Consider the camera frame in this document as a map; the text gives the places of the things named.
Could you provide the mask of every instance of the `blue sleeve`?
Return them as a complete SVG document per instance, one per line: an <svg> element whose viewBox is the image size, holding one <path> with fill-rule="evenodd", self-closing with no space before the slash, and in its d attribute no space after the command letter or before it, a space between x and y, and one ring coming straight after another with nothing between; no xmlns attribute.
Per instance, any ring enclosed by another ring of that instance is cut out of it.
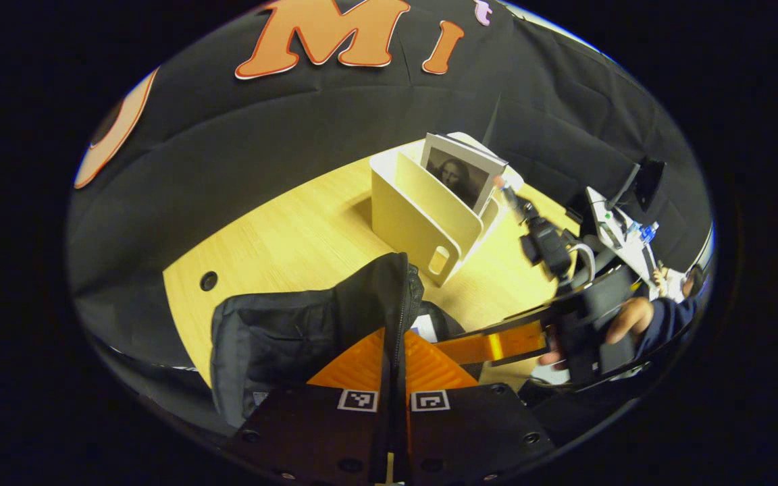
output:
<svg viewBox="0 0 778 486"><path fill-rule="evenodd" d="M680 304L670 298L657 298L651 304L654 305L654 318L638 344L636 359L668 342L692 320L698 310L698 296L685 299Z"/></svg>

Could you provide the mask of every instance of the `cardboard divider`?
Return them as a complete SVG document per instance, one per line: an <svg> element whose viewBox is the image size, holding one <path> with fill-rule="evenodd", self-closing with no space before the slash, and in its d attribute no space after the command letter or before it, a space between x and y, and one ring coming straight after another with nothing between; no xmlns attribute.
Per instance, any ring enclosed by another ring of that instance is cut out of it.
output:
<svg viewBox="0 0 778 486"><path fill-rule="evenodd" d="M464 134L452 134L475 142ZM493 230L502 207L492 196L479 217L419 165L424 140L371 157L371 229L442 286Z"/></svg>

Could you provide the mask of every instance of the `computer monitor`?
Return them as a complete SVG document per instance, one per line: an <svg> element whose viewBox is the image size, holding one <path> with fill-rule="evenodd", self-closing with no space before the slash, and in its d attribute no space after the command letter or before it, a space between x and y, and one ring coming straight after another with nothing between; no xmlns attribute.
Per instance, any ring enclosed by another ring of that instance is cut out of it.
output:
<svg viewBox="0 0 778 486"><path fill-rule="evenodd" d="M633 182L633 193L636 194L639 206L646 213L656 196L656 191L662 184L662 174L665 172L666 163L661 160L652 160L644 157L640 163L640 169Z"/></svg>
<svg viewBox="0 0 778 486"><path fill-rule="evenodd" d="M640 163L633 164L632 172L624 182L623 187L614 197L608 200L606 207L611 211L617 205L618 200L623 198L624 194L631 190L636 196L639 206L646 213L650 209L650 204L656 196L656 191L660 188L662 174L665 172L666 163L661 160L654 160L644 157Z"/></svg>

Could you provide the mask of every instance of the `purple letter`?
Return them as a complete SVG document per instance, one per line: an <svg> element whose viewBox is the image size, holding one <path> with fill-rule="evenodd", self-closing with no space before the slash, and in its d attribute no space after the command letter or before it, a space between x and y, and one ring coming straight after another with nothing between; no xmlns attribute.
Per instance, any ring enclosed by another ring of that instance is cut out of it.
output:
<svg viewBox="0 0 778 486"><path fill-rule="evenodd" d="M476 20L479 21L479 24L488 27L488 24L491 24L491 21L488 19L488 14L491 13L491 9L488 8L488 2L482 0L473 0L473 2L476 2Z"/></svg>

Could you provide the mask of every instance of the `orange letter i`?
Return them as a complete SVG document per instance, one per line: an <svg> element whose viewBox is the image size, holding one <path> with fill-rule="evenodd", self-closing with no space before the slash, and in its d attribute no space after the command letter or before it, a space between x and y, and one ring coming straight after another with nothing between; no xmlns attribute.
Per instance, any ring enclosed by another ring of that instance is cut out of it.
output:
<svg viewBox="0 0 778 486"><path fill-rule="evenodd" d="M431 74L445 74L448 71L448 58L462 37L462 28L449 21L440 21L440 38L434 46L432 56L422 63L422 70Z"/></svg>

